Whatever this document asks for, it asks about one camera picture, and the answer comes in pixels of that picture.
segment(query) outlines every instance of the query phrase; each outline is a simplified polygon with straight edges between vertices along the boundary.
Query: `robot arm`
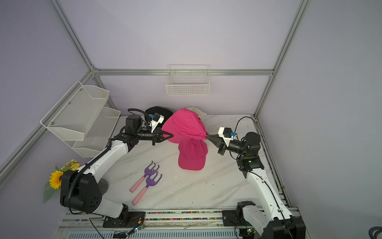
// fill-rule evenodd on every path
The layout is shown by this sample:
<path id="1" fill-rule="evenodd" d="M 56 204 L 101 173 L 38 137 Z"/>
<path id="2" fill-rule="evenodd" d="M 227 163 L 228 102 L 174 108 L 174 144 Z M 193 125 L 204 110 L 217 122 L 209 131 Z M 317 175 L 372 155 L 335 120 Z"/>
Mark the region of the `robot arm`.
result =
<path id="1" fill-rule="evenodd" d="M 260 136 L 249 132 L 242 141 L 235 140 L 234 136 L 236 133 L 232 132 L 232 129 L 220 127 L 217 135 L 207 135 L 206 138 L 219 148 L 218 153 L 221 155 L 224 155 L 226 150 L 238 153 L 236 158 L 238 168 L 253 186 L 260 200 L 261 209 L 253 202 L 238 203 L 235 221 L 249 222 L 262 237 L 267 239 L 305 239 L 304 222 L 301 218 L 292 216 L 269 183 L 258 156 Z"/>
<path id="2" fill-rule="evenodd" d="M 97 183 L 118 159 L 132 150 L 139 140 L 150 140 L 155 145 L 173 137 L 171 133 L 156 128 L 163 122 L 162 115 L 150 115 L 150 118 L 152 127 L 142 128 L 142 118 L 139 115 L 130 115 L 126 118 L 126 126 L 117 136 L 109 139 L 104 151 L 77 171 L 66 171 L 62 175 L 61 205 L 70 210 L 76 209 L 116 218 L 121 225 L 127 224 L 128 207 L 103 197 Z"/>

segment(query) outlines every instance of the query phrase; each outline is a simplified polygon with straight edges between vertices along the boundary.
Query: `white mesh shelf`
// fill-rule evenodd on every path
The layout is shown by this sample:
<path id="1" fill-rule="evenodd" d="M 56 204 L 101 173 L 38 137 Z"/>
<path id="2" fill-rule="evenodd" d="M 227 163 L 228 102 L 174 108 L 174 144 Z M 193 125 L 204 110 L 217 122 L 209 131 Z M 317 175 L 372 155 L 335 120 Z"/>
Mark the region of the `white mesh shelf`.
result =
<path id="1" fill-rule="evenodd" d="M 75 85 L 77 91 L 56 116 L 46 124 L 41 121 L 61 140 L 84 140 L 109 98 L 108 90 L 79 81 Z"/>
<path id="2" fill-rule="evenodd" d="M 166 90 L 169 96 L 207 96 L 210 94 L 208 70 L 169 71 Z"/>
<path id="3" fill-rule="evenodd" d="M 121 112 L 103 107 L 85 139 L 76 141 L 73 150 L 84 158 L 95 157 L 105 149 Z"/>

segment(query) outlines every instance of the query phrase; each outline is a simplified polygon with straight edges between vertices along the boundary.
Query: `pink cap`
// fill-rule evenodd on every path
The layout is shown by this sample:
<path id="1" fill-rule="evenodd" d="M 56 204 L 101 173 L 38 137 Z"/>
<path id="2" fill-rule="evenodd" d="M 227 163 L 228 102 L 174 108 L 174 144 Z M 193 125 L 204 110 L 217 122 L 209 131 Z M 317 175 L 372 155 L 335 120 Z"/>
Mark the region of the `pink cap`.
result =
<path id="1" fill-rule="evenodd" d="M 172 143 L 179 143 L 178 164 L 182 169 L 201 170 L 206 162 L 206 128 L 197 113 L 189 109 L 176 111 L 163 125 L 163 131 L 172 133 Z"/>
<path id="2" fill-rule="evenodd" d="M 207 145 L 203 140 L 190 139 L 179 144 L 178 165 L 182 169 L 202 170 L 206 163 Z"/>

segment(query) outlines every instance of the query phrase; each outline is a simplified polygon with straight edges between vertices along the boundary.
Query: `marble tabletop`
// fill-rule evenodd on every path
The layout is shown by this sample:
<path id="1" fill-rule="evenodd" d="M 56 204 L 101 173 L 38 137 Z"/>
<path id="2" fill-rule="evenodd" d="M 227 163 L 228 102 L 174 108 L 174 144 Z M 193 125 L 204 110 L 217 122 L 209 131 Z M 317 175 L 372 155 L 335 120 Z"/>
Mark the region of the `marble tabletop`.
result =
<path id="1" fill-rule="evenodd" d="M 219 127 L 235 129 L 237 121 L 249 115 L 208 115 L 204 121 L 210 134 L 217 134 Z M 121 116 L 113 135 L 125 125 L 126 117 Z M 239 138 L 247 132 L 256 132 L 251 119 L 240 121 L 236 133 Z M 128 154 L 119 159 L 103 176 L 109 182 L 109 189 L 104 195 L 113 201 L 124 203 L 129 208 L 143 209 L 184 209 L 184 208 L 234 208 L 238 202 L 259 201 L 251 185 L 237 169 L 237 164 L 228 151 L 224 156 L 217 153 L 210 141 L 206 164 L 200 171 L 189 171 L 178 166 L 178 144 L 164 141 L 152 146 L 150 141 L 140 141 Z M 259 150 L 260 159 L 272 179 L 263 148 Z M 159 163 L 158 172 L 163 174 L 159 183 L 149 187 L 137 205 L 131 202 L 146 186 L 146 181 L 131 193 L 129 189 L 144 175 L 144 169 L 154 161 Z"/>

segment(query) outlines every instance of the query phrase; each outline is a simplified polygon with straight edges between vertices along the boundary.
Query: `lavender wall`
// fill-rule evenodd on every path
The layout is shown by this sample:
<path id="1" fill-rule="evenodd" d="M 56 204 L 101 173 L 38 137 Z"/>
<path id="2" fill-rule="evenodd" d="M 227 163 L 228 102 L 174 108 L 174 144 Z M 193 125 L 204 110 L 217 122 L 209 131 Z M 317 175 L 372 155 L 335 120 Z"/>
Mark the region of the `lavender wall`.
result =
<path id="1" fill-rule="evenodd" d="M 382 226 L 381 12 L 381 1 L 312 1 L 260 113 L 312 239 Z"/>
<path id="2" fill-rule="evenodd" d="M 87 69 L 46 0 L 0 4 L 0 164 Z M 66 209 L 42 204 L 55 165 L 79 157 L 48 133 L 0 191 L 1 238 L 52 238 Z"/>
<path id="3" fill-rule="evenodd" d="M 301 0 L 61 2 L 98 68 L 272 69 Z"/>
<path id="4" fill-rule="evenodd" d="M 197 107 L 207 114 L 252 114 L 268 76 L 211 76 L 209 96 L 168 96 L 167 76 L 102 76 L 121 114 L 128 108 L 162 106 L 173 111 Z"/>

